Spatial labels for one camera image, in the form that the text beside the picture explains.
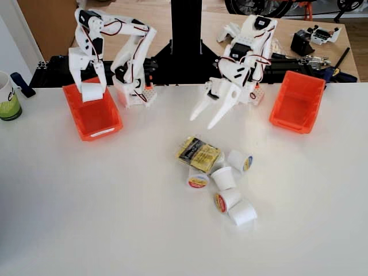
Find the wooden table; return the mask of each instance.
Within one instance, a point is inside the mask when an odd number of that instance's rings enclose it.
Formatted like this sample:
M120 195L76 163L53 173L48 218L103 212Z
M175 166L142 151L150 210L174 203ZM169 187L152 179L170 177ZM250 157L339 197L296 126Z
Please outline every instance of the wooden table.
M148 51L148 57L156 55L163 47L165 47L172 37L171 30L171 9L170 5L159 2L157 5L131 3L120 4L111 3L105 9L110 14L121 14L137 18L138 20L153 26L157 31L157 35L153 40ZM216 36L221 28L229 22L234 22L240 26L243 24L246 16L225 13L210 13L202 12L202 39L204 43L212 49L217 55L222 55L225 46L229 40L223 43L216 42ZM312 44L312 48L316 51L316 56L328 56L332 65L336 64L347 47L350 47L350 42L347 36L345 26L343 24L332 24L324 22L309 22L301 20L286 20L278 19L278 26L275 32L275 38L280 42L283 50L292 56L297 56L290 49L293 35L300 29L313 27L314 24L332 30L335 27L341 27L342 31L336 43L326 43L322 46ZM113 60L117 52L127 41L128 36L106 37L105 43L105 60ZM357 67L354 62L352 51L348 53L343 63L340 66L343 72L359 77Z

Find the orange bin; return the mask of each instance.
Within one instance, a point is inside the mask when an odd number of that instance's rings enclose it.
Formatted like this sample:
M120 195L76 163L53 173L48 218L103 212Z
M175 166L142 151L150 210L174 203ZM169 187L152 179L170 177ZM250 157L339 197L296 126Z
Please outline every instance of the orange bin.
M85 82L99 83L98 78ZM63 87L74 123L83 141L93 141L122 128L120 114L106 88L103 99L82 102L82 95L76 85Z
M288 71L270 115L270 122L298 133L311 132L316 121L325 81Z

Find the mug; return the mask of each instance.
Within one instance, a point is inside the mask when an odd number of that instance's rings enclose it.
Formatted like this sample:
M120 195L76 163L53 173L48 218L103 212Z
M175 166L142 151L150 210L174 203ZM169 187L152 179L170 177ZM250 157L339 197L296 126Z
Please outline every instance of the mug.
M11 121L21 114L22 107L10 81L10 76L0 71L0 119Z

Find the white table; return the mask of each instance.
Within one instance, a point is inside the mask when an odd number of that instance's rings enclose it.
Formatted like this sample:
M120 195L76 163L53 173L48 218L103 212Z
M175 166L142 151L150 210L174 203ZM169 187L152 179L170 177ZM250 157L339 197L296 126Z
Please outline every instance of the white table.
M0 275L368 275L368 83L329 85L309 135L268 122L278 87L211 131L188 119L197 87L164 87L149 109L118 103L124 129L94 142L61 89L20 96L0 122ZM195 134L253 153L237 182L256 224L185 185L174 155Z

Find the white robotic arm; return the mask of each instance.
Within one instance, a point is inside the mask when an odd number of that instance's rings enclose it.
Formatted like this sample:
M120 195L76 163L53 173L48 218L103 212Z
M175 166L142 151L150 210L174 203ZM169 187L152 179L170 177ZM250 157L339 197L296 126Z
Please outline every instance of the white robotic arm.
M122 87L133 87L127 97L139 96L144 101L145 98L141 95L145 84L143 63L156 30L136 19L112 16L100 10L77 9L75 18L78 23L75 38L79 47L69 49L69 69L78 90L82 93L83 102L102 99L106 89L105 69L102 62L104 56L102 34L131 35L126 45L117 54L111 70L117 74L113 78L119 91L124 89ZM90 62L93 63L101 84L82 83L81 70L85 70Z
M271 64L271 41L276 26L277 20L248 16L240 31L235 24L224 27L217 41L223 41L226 35L234 36L234 39L217 63L222 78L210 78L206 83L191 121L210 104L215 104L217 110L208 125L210 129L237 103L257 105L261 101L263 93L258 83L263 78L265 65Z

